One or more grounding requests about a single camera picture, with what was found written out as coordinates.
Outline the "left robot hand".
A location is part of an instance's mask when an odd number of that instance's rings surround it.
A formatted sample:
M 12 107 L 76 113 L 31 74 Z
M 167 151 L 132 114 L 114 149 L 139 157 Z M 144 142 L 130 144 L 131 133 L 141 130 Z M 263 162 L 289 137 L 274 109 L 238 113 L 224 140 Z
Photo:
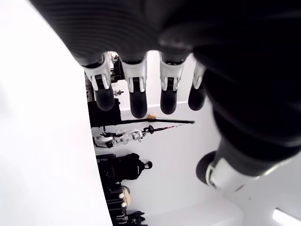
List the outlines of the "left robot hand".
M 301 3 L 298 0 L 34 0 L 81 65 L 98 107 L 114 105 L 108 51 L 118 54 L 131 111 L 146 103 L 146 54 L 160 54 L 161 110 L 172 114 L 184 61 L 197 63 L 190 109 L 212 103 L 222 139 L 196 174 L 235 192 L 301 151 Z

